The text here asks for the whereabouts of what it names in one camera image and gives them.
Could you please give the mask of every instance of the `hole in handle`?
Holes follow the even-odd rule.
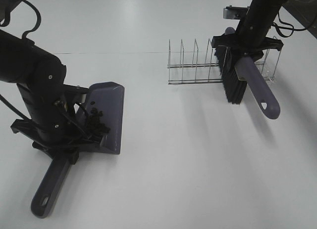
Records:
[[[266,103],[266,102],[261,101],[261,105],[262,105],[263,109],[266,109],[266,108],[267,108],[267,103]]]
[[[42,203],[41,203],[41,206],[42,206],[42,207],[45,207],[45,206],[47,205],[49,198],[50,198],[49,196],[45,196],[45,197],[43,198],[43,201],[42,201]]]

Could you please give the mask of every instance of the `black bristles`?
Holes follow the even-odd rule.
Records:
[[[215,56],[218,58],[220,73],[223,81],[223,87],[228,102],[240,104],[247,87],[247,82],[239,81],[237,73],[234,69],[235,63],[239,57],[233,55],[231,50],[226,47],[217,47]]]

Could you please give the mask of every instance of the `metal rack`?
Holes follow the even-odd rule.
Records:
[[[197,40],[193,51],[185,51],[183,40],[180,51],[171,51],[171,41],[168,41],[168,84],[201,84],[221,83],[220,68],[211,40],[208,39],[206,52],[199,52]],[[255,62],[266,81],[274,82],[276,68],[281,52],[268,49],[262,59]]]

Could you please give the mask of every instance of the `wire rack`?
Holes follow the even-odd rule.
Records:
[[[217,57],[214,55],[211,40],[208,39],[206,52],[200,52],[197,40],[194,49],[185,51],[183,40],[179,51],[171,51],[171,41],[168,41],[168,84],[200,84],[221,83],[220,68]],[[255,62],[266,81],[274,82],[276,68],[281,51],[268,49],[262,59]]]

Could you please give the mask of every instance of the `white surface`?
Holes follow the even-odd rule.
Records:
[[[29,205],[50,159],[14,135],[0,105],[0,228],[312,229],[317,225],[317,40],[285,39],[271,85],[281,116],[268,120],[247,90],[226,102],[221,84],[168,86],[167,42],[205,43],[251,0],[29,0],[43,17],[30,35],[67,65],[66,83],[125,86],[121,155],[82,154],[53,213]],[[285,21],[300,26],[284,10]],[[34,21],[23,5],[5,29]],[[1,93],[26,112],[15,85]]]

